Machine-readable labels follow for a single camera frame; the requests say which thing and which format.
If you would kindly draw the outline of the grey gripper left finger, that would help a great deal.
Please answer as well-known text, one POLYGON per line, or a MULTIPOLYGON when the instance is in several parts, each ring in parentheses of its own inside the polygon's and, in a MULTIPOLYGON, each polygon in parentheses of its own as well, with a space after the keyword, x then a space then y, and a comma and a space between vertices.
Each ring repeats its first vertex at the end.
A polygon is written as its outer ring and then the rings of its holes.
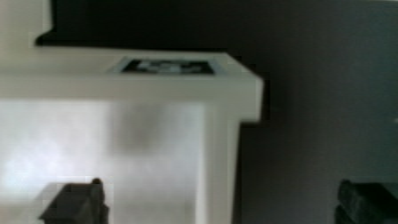
POLYGON ((40 216, 45 224, 109 224, 104 181, 68 183, 40 216))

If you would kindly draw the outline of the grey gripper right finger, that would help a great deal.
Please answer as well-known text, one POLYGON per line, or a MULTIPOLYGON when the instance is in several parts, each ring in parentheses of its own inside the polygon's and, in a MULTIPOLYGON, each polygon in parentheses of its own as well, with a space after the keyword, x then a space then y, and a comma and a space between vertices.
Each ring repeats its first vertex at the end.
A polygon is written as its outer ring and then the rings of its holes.
POLYGON ((398 183, 344 180, 335 224, 398 224, 398 183))

